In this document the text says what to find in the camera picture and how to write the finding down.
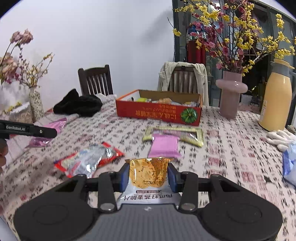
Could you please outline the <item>person's left hand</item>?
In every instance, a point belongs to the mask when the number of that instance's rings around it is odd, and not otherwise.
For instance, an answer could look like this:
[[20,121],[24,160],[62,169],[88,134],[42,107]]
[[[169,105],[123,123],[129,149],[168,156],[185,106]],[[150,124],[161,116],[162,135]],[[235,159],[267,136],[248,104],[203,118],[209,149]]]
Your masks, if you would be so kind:
[[6,164],[8,145],[5,139],[0,139],[0,173],[3,173],[3,166]]

